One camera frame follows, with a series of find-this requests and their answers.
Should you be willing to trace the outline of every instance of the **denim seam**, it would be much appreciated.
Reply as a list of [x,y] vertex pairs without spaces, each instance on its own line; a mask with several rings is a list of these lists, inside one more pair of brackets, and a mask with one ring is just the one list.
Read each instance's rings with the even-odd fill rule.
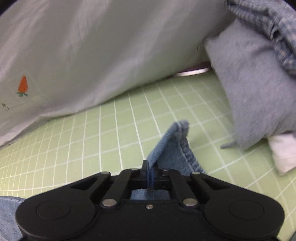
[[[181,133],[183,133],[185,130],[184,130],[182,123],[178,122],[178,126],[181,129]],[[184,158],[186,159],[187,163],[189,164],[189,166],[191,167],[191,169],[193,171],[198,171],[199,169],[202,169],[200,164],[197,162],[197,160],[194,156],[194,153],[190,150],[188,142],[187,141],[186,141],[187,143],[182,142],[181,141],[182,138],[179,140],[178,144],[179,144],[179,148],[181,149],[182,154],[183,154]]]
[[10,201],[15,201],[15,202],[18,202],[18,203],[22,203],[23,201],[20,201],[20,200],[16,200],[16,199],[13,199],[13,198],[2,198],[0,197],[0,200],[10,200]]

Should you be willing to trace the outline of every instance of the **white pillowcase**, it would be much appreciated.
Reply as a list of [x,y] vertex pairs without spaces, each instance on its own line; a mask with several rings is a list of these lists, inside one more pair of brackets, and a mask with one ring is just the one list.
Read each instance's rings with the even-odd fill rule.
[[268,137],[268,143],[280,176],[296,167],[296,137],[292,133]]

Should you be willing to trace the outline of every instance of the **jeans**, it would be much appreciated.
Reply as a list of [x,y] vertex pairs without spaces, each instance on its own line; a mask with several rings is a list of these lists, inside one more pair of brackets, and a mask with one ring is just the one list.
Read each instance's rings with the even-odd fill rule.
[[[161,169],[176,169],[182,175],[191,172],[205,173],[189,148],[187,134],[189,123],[186,120],[175,122],[158,142],[154,150],[148,155],[149,175],[153,176],[154,165]],[[134,190],[133,200],[164,200],[169,199],[166,190],[149,189]],[[0,241],[15,241],[21,238],[21,233],[15,223],[15,211],[24,201],[18,197],[0,197]]]

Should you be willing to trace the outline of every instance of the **circular pad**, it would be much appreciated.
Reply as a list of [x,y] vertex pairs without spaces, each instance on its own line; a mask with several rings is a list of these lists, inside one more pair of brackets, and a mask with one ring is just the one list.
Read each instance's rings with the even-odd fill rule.
[[204,215],[215,230],[235,240],[275,237],[284,222],[284,210],[277,201],[240,188],[215,191]]
[[94,204],[81,190],[56,189],[25,200],[16,222],[26,236],[65,240],[81,233],[95,216]]
[[47,201],[38,205],[37,214],[47,220],[60,219],[69,214],[71,206],[66,202]]

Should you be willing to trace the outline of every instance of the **gray cloth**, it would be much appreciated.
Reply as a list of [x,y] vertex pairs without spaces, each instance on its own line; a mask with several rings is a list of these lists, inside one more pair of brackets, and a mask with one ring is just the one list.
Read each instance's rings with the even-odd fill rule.
[[226,0],[226,7],[273,43],[281,66],[296,76],[296,12],[280,0]]
[[226,91],[239,146],[296,130],[296,79],[279,65],[272,43],[238,19],[206,51]]
[[0,146],[201,61],[228,15],[221,0],[16,1],[0,18]]
[[296,232],[294,233],[293,237],[291,238],[290,241],[296,241]]

